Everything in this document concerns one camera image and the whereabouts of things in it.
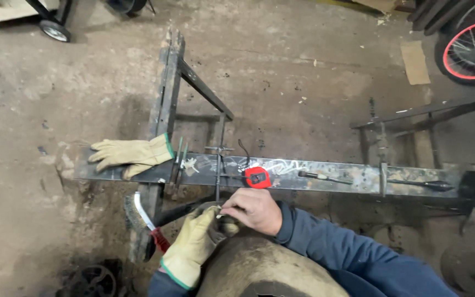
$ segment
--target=dirty floor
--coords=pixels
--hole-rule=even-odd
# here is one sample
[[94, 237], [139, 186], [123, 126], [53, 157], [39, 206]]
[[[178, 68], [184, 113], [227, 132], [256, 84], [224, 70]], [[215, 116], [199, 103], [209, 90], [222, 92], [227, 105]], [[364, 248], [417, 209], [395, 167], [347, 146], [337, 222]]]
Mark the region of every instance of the dirty floor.
[[[226, 144], [241, 139], [254, 156], [360, 163], [350, 121], [464, 92], [435, 67], [435, 38], [410, 32], [406, 14], [377, 25], [376, 16], [303, 0], [166, 0], [155, 8], [155, 16], [144, 10], [126, 20], [82, 1], [70, 19], [71, 44], [33, 22], [0, 25], [1, 296], [50, 296], [64, 271], [126, 258], [121, 201], [135, 185], [72, 180], [72, 153], [81, 143], [137, 137], [168, 26], [180, 29], [185, 60], [235, 114]], [[410, 40], [423, 41], [432, 84], [408, 83], [400, 43]], [[175, 144], [183, 135], [203, 152], [209, 124], [188, 116], [215, 109], [182, 83], [177, 112]], [[475, 164], [475, 113], [467, 117], [467, 125], [442, 126], [451, 143], [439, 147], [444, 162]], [[412, 165], [403, 155], [393, 154], [392, 163]], [[196, 198], [185, 193], [181, 201]], [[273, 195], [361, 233], [398, 224], [405, 239], [395, 248], [437, 271], [457, 238], [458, 218], [404, 219], [411, 213], [400, 207], [326, 193]], [[388, 233], [382, 240], [393, 241]], [[141, 268], [142, 295], [154, 260]]]

